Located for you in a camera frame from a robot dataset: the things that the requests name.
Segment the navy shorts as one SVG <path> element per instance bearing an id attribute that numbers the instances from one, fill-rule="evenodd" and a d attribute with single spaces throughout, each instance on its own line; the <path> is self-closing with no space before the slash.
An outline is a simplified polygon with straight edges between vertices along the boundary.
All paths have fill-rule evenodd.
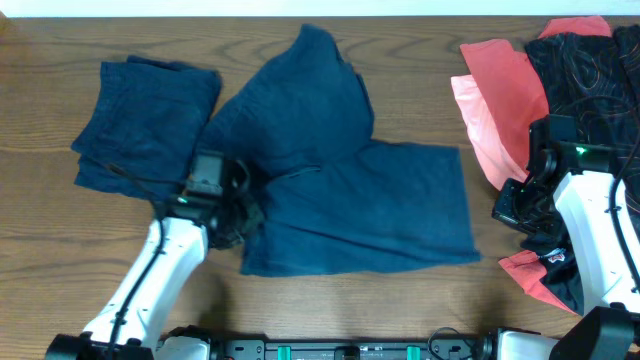
<path id="1" fill-rule="evenodd" d="M 264 222 L 246 275 L 393 273 L 476 262 L 459 151 L 373 138 L 362 77 L 304 25 L 205 127 L 199 147 L 244 161 Z"/>
<path id="2" fill-rule="evenodd" d="M 158 200 L 176 193 L 221 90 L 212 70 L 131 55 L 104 62 L 93 115 L 71 149 L 74 184 Z"/>

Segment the black patterned shorts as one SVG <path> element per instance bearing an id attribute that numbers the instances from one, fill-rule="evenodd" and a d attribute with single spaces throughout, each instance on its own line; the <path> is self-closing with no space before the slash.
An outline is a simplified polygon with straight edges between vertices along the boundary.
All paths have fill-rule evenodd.
<path id="1" fill-rule="evenodd" d="M 573 142 L 613 148 L 639 239 L 638 26 L 619 27 L 610 37 L 554 35 L 530 42 L 526 52 L 542 82 L 548 115 L 575 120 Z"/>

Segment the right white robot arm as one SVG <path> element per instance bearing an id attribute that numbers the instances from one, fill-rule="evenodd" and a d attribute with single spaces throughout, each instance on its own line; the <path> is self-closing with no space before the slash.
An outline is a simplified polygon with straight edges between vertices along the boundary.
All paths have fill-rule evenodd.
<path id="1" fill-rule="evenodd" d="M 530 296 L 581 315 L 560 339 L 501 329 L 481 359 L 623 359 L 639 342 L 639 239 L 611 147 L 531 142 L 526 181 L 508 180 L 493 216 L 527 234 L 500 260 Z"/>

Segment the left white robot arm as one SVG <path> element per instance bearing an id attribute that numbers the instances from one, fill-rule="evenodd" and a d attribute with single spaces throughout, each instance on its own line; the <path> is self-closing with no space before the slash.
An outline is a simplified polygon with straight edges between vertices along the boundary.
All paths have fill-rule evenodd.
<path id="1" fill-rule="evenodd" d="M 163 331 L 175 302 L 212 249 L 245 241 L 264 215 L 248 194 L 173 195 L 154 205 L 143 248 L 101 312 L 77 336 L 57 335 L 46 360 L 224 358 L 224 345 L 197 326 Z"/>

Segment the folded navy shorts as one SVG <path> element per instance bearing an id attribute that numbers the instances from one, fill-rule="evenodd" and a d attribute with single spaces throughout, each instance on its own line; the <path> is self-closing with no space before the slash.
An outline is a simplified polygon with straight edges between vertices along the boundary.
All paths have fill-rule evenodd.
<path id="1" fill-rule="evenodd" d="M 104 62 L 93 115 L 71 149 L 74 184 L 158 200 L 176 193 L 221 90 L 212 70 L 131 55 Z"/>

